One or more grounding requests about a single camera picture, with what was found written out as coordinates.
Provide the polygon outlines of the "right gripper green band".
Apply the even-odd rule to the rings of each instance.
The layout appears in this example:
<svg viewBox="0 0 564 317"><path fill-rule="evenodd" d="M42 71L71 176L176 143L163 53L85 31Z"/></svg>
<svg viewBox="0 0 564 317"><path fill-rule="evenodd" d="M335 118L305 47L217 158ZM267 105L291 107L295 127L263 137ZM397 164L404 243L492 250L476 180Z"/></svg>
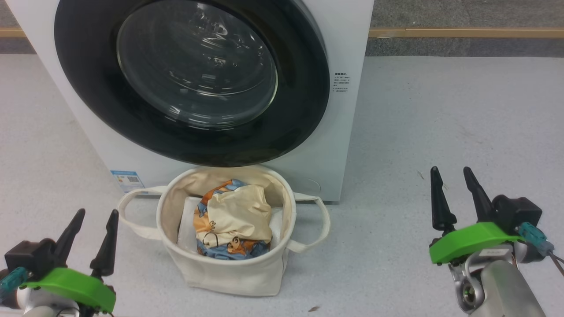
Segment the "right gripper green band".
<svg viewBox="0 0 564 317"><path fill-rule="evenodd" d="M507 235L492 222L496 211L471 168L463 168L477 214L475 225L455 230L443 180L436 166L430 170L432 227L443 232L429 246L431 263L445 265L454 283L458 307L466 314L522 314L523 275Z"/></svg>

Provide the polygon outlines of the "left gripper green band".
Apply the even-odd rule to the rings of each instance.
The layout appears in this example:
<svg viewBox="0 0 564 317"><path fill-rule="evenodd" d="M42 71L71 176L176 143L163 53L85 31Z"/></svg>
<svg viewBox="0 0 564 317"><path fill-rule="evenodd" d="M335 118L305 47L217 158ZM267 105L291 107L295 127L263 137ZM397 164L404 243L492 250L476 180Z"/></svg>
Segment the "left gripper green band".
<svg viewBox="0 0 564 317"><path fill-rule="evenodd" d="M86 210L77 211L60 235L54 250L55 265L67 265L73 241L79 233ZM98 278L111 276L119 228L119 211L113 209L106 224L106 235L91 261L91 275L69 268L55 268L38 281L28 281L20 290L22 317L115 317L116 294Z"/></svg>

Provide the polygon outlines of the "blue garment with orange print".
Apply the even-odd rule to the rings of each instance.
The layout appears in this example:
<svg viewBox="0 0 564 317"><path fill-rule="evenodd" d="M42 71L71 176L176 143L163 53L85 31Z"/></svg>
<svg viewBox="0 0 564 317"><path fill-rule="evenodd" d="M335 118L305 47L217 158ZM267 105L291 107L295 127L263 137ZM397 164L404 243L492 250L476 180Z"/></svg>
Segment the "blue garment with orange print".
<svg viewBox="0 0 564 317"><path fill-rule="evenodd" d="M212 189L201 198L193 213L193 227L196 231L196 239L198 241L197 250L200 255L220 260L246 260L262 256L269 252L271 243L264 241L242 240L238 237L234 237L229 243L211 247L200 239L205 231L207 234L212 233L211 225L209 225L208 216L206 215L207 203L210 197L214 193L233 191L242 185L248 184L238 179L230 179L219 187Z"/></svg>

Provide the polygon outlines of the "round black glass machine door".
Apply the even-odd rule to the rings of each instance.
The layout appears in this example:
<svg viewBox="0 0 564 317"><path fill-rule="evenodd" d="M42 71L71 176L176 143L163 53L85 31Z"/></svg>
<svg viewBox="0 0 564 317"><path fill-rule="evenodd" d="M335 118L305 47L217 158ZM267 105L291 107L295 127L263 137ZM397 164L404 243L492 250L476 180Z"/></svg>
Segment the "round black glass machine door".
<svg viewBox="0 0 564 317"><path fill-rule="evenodd" d="M297 0L59 0L54 39L97 117L190 164L273 160L328 105L326 48Z"/></svg>

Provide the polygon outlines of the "cream beige garment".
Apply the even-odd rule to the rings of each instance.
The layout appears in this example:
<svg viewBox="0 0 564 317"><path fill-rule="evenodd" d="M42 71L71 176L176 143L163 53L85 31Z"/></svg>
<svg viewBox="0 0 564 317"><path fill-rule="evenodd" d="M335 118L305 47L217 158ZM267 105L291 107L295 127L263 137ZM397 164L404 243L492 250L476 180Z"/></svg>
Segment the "cream beige garment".
<svg viewBox="0 0 564 317"><path fill-rule="evenodd" d="M272 239L272 208L260 185L214 193L208 200L206 215L212 233L205 231L200 239L211 247L229 243L235 237L266 243Z"/></svg>

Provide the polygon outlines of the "white front-load washing machine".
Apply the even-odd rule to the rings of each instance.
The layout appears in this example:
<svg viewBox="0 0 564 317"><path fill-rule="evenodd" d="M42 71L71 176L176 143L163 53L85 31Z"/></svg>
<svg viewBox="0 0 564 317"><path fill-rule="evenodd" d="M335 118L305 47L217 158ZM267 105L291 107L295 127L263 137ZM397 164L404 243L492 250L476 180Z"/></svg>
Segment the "white front-load washing machine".
<svg viewBox="0 0 564 317"><path fill-rule="evenodd" d="M330 68L328 105L322 120L303 143L280 157L254 165L281 174L295 192L318 196L323 201L339 201L375 0L297 1L315 24L326 48ZM109 171L135 171L149 188L166 185L191 168L205 166L171 159L131 142L82 101L65 76L55 48L59 0L5 2ZM351 77L348 92L332 92L337 72Z"/></svg>

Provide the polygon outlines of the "cream canvas laundry basket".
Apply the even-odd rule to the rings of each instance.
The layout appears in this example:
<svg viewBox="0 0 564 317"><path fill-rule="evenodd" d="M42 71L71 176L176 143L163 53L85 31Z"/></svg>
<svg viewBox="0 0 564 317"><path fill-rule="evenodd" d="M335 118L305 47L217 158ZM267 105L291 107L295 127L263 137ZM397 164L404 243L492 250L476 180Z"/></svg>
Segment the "cream canvas laundry basket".
<svg viewBox="0 0 564 317"><path fill-rule="evenodd" d="M246 260L220 260L192 254L179 248L178 229L185 199L189 196L201 199L206 193L230 179L262 186L272 209L282 207L280 244L262 256ZM155 228L135 224L126 218L126 206L135 196L145 193L160 196ZM296 223L297 201L314 201L322 211L322 232L313 243L299 243L290 238ZM330 214L320 197L295 193L280 174L259 165L241 168L193 168L177 176L168 185L135 189L125 194L117 209L120 221L138 236L163 242L189 286L234 295L276 295L280 291L288 252L307 251L324 241L330 232Z"/></svg>

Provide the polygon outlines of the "blue energy label sticker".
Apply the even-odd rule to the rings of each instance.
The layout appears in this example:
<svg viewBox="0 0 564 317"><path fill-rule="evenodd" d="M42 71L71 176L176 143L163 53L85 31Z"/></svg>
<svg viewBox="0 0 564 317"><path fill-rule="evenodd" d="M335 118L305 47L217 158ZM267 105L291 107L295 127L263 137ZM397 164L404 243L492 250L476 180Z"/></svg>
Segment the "blue energy label sticker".
<svg viewBox="0 0 564 317"><path fill-rule="evenodd" d="M145 185L135 171L111 170L110 173L124 193L145 188Z"/></svg>

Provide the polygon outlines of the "white folded cloth liner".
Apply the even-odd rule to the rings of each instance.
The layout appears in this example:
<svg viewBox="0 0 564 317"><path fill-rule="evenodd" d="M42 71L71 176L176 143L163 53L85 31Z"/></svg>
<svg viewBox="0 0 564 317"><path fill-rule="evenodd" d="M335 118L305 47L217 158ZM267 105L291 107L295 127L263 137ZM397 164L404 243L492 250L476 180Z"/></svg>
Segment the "white folded cloth liner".
<svg viewBox="0 0 564 317"><path fill-rule="evenodd" d="M193 212L196 209L198 203L200 202L199 197L187 197L185 199L185 205L183 209L183 214L181 218L181 223L178 229L178 239L176 245L192 254L199 255L197 250L198 241L196 239L196 231L193 227ZM281 230L282 230L282 217L283 209L282 207L274 207L272 209L272 216L269 222L270 229L272 230L272 240L270 250L274 250L281 241Z"/></svg>

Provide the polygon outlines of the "clear sticker with black text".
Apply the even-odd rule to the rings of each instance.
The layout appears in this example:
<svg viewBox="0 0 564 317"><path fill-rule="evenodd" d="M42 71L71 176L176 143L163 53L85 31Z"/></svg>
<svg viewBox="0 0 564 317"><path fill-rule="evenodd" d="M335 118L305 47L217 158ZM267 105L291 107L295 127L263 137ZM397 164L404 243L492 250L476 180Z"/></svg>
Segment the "clear sticker with black text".
<svg viewBox="0 0 564 317"><path fill-rule="evenodd" d="M348 92L351 86L351 77L344 72L337 72L333 75L331 84L332 92Z"/></svg>

